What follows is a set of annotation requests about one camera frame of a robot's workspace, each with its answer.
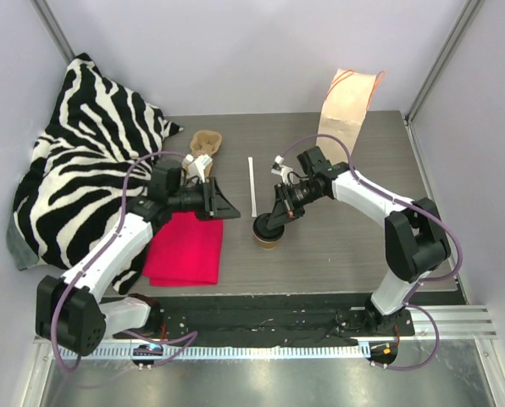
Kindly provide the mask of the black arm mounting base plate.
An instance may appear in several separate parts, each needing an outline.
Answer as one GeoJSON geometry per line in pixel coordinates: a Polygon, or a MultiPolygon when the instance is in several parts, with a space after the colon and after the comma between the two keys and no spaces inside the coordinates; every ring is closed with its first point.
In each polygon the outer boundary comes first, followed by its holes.
{"type": "Polygon", "coordinates": [[[372,330],[365,293],[293,293],[157,297],[168,337],[197,332],[197,346],[307,347],[344,344],[353,338],[412,337],[412,317],[403,311],[372,330]]]}

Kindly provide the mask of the brown cardboard cup carrier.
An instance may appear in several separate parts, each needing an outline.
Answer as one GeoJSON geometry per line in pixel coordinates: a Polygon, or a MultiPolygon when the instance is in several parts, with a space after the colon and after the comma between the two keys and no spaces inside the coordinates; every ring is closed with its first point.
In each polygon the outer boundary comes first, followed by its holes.
{"type": "Polygon", "coordinates": [[[217,131],[197,131],[190,143],[191,155],[197,158],[203,154],[207,154],[212,158],[218,152],[221,143],[222,135],[217,131]]]}

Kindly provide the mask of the brown paper coffee cup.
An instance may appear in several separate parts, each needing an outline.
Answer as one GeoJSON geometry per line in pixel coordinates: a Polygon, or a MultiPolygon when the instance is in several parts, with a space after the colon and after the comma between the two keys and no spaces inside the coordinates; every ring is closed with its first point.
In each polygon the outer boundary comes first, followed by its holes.
{"type": "Polygon", "coordinates": [[[284,233],[276,233],[274,235],[263,235],[261,233],[254,233],[254,237],[258,246],[265,250],[270,250],[275,248],[281,238],[284,236],[284,233]]]}

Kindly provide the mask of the brown paper takeout bag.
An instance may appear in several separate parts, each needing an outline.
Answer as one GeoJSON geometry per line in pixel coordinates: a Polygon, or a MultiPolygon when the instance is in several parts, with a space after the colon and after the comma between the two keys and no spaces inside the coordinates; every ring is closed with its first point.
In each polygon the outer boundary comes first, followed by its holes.
{"type": "Polygon", "coordinates": [[[375,89],[384,76],[384,70],[370,75],[339,69],[326,93],[317,132],[333,136],[352,153],[375,89]]]}

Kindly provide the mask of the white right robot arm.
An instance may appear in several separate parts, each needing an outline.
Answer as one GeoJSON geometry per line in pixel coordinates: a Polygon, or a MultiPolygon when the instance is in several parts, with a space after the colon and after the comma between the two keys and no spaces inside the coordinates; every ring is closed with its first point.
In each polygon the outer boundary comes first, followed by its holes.
{"type": "Polygon", "coordinates": [[[327,197],[348,204],[382,226],[388,271],[381,284],[366,299],[358,330],[381,335],[392,329],[418,282],[438,268],[450,255],[445,230],[437,223],[436,204],[423,198],[392,196],[374,183],[362,181],[348,164],[332,164],[318,147],[297,157],[304,172],[291,181],[291,168],[277,157],[272,210],[259,215],[252,231],[258,243],[272,248],[283,237],[285,226],[304,216],[305,207],[327,197]]]}

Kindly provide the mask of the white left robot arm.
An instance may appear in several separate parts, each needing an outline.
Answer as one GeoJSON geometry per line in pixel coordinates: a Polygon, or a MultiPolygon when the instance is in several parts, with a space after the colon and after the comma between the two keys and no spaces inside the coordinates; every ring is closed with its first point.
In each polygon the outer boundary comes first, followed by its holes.
{"type": "Polygon", "coordinates": [[[163,323],[159,303],[141,294],[103,303],[112,280],[140,254],[175,213],[193,213],[199,220],[227,220],[240,212],[225,198],[205,170],[209,155],[187,155],[182,162],[159,160],[147,194],[121,199],[119,221],[77,265],[59,278],[46,276],[36,291],[36,334],[55,351],[66,348],[91,354],[108,337],[132,330],[155,337],[163,323]]]}

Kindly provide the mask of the black plastic cup lid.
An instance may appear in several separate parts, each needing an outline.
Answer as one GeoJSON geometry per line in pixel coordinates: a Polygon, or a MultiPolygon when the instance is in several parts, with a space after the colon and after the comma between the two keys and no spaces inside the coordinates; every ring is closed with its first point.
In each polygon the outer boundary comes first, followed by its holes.
{"type": "Polygon", "coordinates": [[[269,223],[269,214],[264,213],[259,215],[252,225],[252,232],[261,233],[263,235],[274,235],[276,233],[284,233],[284,226],[277,226],[275,229],[268,228],[269,223]]]}

